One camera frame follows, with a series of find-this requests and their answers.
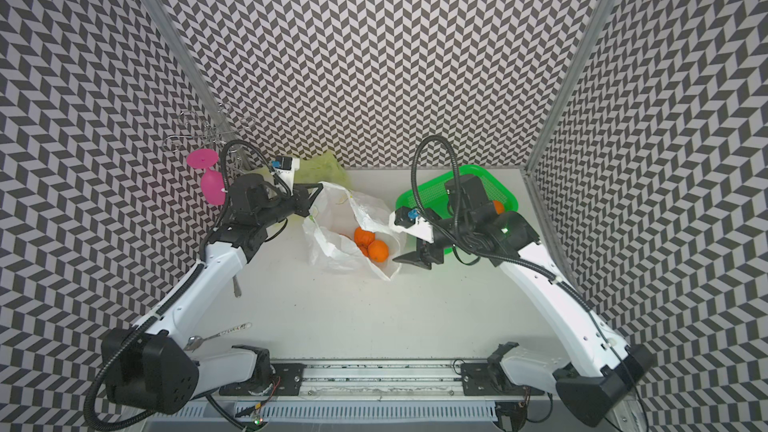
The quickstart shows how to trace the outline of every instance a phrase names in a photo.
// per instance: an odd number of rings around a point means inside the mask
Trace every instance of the plastic bag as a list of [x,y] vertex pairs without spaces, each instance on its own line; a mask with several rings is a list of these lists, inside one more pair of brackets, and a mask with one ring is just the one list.
[[[322,182],[322,192],[304,219],[304,237],[310,246],[310,264],[331,272],[370,273],[390,280],[402,264],[392,258],[402,254],[406,246],[404,234],[389,228],[390,210],[383,200],[352,192],[337,184]],[[375,263],[360,252],[355,242],[355,229],[374,232],[389,247],[389,257]]]

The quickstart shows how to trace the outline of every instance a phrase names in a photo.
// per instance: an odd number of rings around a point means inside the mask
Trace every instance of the metal spoon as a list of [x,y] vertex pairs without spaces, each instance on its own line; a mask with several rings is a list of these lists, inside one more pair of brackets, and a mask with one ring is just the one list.
[[193,335],[192,337],[190,337],[190,340],[187,341],[187,347],[185,347],[184,350],[186,350],[187,352],[191,352],[192,350],[197,350],[205,341],[209,341],[212,338],[221,337],[222,335],[227,335],[232,332],[244,331],[245,329],[250,328],[250,326],[251,326],[250,322],[245,322],[244,324],[240,324],[237,327],[228,328],[225,331],[221,331],[218,334],[211,335],[210,337],[206,337],[206,338],[202,338],[199,335]]

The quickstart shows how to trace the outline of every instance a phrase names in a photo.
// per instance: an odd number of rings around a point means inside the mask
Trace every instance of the green basket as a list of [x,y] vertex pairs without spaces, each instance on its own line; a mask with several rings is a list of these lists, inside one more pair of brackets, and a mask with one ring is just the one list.
[[[504,210],[518,210],[518,200],[514,197],[512,192],[507,190],[491,173],[480,166],[461,166],[458,168],[458,173],[461,175],[473,174],[482,180],[485,192],[488,194],[488,198],[491,200],[498,200],[504,205]],[[446,194],[446,182],[453,178],[453,172],[448,172],[440,177],[433,178],[429,182],[425,182],[418,187],[418,194],[422,198],[422,203],[425,208],[431,208],[438,216],[442,218],[448,218],[451,215],[448,214],[448,194]],[[395,210],[400,207],[416,207],[416,200],[413,198],[413,191],[403,193],[397,198],[395,203]],[[446,254],[451,253],[451,249],[446,249]]]

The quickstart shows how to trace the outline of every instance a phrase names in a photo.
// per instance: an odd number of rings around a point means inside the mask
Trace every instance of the white table surface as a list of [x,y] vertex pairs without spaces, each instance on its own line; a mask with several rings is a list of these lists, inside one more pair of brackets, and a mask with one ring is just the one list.
[[[419,181],[444,172],[420,171]],[[520,171],[492,173],[539,230]],[[409,188],[407,170],[350,171],[350,177],[355,190],[390,206]],[[431,271],[404,265],[391,282],[328,273],[307,263],[302,220],[293,217],[259,250],[237,275],[243,296],[235,298],[228,284],[196,334],[253,326],[207,341],[194,355],[248,344],[279,359],[486,358],[500,343],[554,338],[528,297],[487,260],[468,267],[448,255]]]

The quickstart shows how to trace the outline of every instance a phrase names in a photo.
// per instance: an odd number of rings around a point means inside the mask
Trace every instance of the chevron patterned wall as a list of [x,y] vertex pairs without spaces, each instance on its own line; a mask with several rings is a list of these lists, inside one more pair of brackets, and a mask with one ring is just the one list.
[[0,430],[71,430],[97,339],[186,272],[208,220],[159,148],[195,97],[138,0],[0,16]]
[[535,173],[583,290],[658,353],[656,430],[768,430],[766,15],[620,0]]
[[[162,0],[265,152],[523,165],[596,0]],[[444,154],[426,163],[445,164]]]

